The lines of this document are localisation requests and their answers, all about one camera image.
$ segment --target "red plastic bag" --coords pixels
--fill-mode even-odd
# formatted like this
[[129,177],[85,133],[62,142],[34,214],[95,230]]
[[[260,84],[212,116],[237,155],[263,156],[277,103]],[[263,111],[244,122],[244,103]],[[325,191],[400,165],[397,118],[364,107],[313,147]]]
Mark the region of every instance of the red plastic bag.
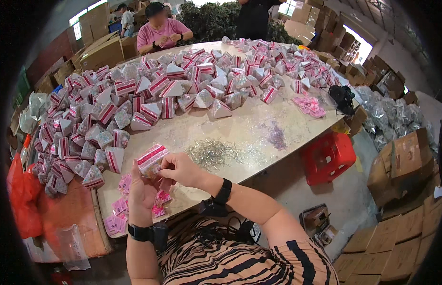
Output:
[[9,200],[22,239],[37,237],[43,232],[41,216],[36,207],[43,185],[31,173],[33,166],[34,164],[24,173],[20,153],[17,151],[7,174]]

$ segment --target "concrete floor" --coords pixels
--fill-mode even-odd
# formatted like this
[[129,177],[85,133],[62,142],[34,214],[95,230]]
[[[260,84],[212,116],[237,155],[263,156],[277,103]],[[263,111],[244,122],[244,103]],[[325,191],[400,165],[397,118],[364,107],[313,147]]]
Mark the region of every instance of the concrete floor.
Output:
[[[375,218],[377,208],[366,187],[371,162],[376,157],[377,151],[365,131],[353,137],[353,146],[358,157],[357,162],[333,183],[317,187],[308,186],[297,151],[243,184],[275,198],[296,219],[307,208],[321,203],[327,204],[331,213],[331,224],[338,230],[338,234],[325,250],[331,259],[335,259],[346,245],[348,238],[358,228],[377,223]],[[267,246],[264,236],[259,243]],[[125,250],[126,245],[119,244],[114,253],[90,259],[91,269],[72,271],[74,284],[131,284],[127,275]]]

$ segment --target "striped shirt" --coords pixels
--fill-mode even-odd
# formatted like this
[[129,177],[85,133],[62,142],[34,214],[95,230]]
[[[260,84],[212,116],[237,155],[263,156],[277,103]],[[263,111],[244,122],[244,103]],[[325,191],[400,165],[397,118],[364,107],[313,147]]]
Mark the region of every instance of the striped shirt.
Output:
[[165,285],[339,284],[324,250],[308,237],[267,249],[226,240],[217,231],[204,233],[226,226],[191,212],[167,224],[168,247],[158,255]]

